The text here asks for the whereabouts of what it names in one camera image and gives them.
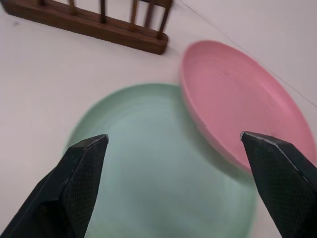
wooden rack base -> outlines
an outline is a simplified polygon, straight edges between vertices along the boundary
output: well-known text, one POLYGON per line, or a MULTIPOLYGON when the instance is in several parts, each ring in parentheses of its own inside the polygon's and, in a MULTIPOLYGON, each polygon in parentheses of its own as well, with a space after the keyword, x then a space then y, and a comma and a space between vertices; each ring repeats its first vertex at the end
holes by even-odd
POLYGON ((130 23, 106 17, 106 24, 100 23, 100 14, 76 8, 76 15, 69 14, 69 5, 46 0, 39 5, 34 0, 1 0, 5 11, 31 21, 61 28, 86 36, 161 55, 164 53, 168 36, 149 28, 135 25, 129 31, 130 23))

mint green plate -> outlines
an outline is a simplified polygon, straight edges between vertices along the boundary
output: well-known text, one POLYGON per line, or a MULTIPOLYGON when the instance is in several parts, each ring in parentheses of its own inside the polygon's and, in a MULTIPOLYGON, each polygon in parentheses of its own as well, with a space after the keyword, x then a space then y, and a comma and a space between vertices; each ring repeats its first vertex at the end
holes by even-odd
POLYGON ((200 135, 179 87, 115 92, 87 112, 68 146, 98 134, 109 145, 86 238, 248 236, 253 179, 200 135))

wooden dish rack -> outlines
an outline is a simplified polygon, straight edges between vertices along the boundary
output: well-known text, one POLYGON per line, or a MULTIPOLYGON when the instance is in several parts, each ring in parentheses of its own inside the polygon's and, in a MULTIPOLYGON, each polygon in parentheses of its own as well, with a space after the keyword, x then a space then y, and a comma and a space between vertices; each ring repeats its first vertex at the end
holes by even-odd
POLYGON ((144 26, 135 24, 138 0, 132 0, 130 22, 106 16, 106 0, 100 0, 100 14, 77 8, 74 0, 68 1, 69 4, 53 0, 1 0, 1 3, 13 16, 158 55, 165 52, 168 36, 163 31, 172 0, 142 0, 149 3, 144 26), (155 5, 165 8, 158 31, 150 29, 155 5))

white surface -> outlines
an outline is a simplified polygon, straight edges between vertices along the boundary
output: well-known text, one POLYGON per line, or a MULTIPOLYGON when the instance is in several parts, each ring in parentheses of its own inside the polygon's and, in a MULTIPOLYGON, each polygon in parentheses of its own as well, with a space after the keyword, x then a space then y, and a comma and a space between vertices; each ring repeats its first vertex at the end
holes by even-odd
MULTIPOLYGON (((93 1, 77 2, 97 11, 97 4, 90 5, 93 1)), ((126 19, 129 5, 129 0, 109 1, 109 12, 126 19)), ((181 56, 194 41, 213 39, 237 47, 181 1, 172 9, 166 33, 169 47, 157 56, 9 16, 0 9, 0 232, 60 160, 73 127, 92 104, 136 83, 178 83, 181 56)), ((316 137, 317 108, 281 84, 316 137)), ((280 237, 260 199, 251 237, 280 237)))
POLYGON ((316 0, 184 0, 317 105, 316 0))

pink plastic plate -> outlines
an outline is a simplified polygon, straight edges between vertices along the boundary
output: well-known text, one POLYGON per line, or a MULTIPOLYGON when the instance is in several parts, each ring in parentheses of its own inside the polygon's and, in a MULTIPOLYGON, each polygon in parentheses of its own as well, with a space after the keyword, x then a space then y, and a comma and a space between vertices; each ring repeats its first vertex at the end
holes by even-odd
POLYGON ((313 164, 316 148, 301 111, 255 60, 215 41, 192 44, 181 66, 184 98, 202 134, 230 162, 251 172, 241 131, 294 144, 313 164))

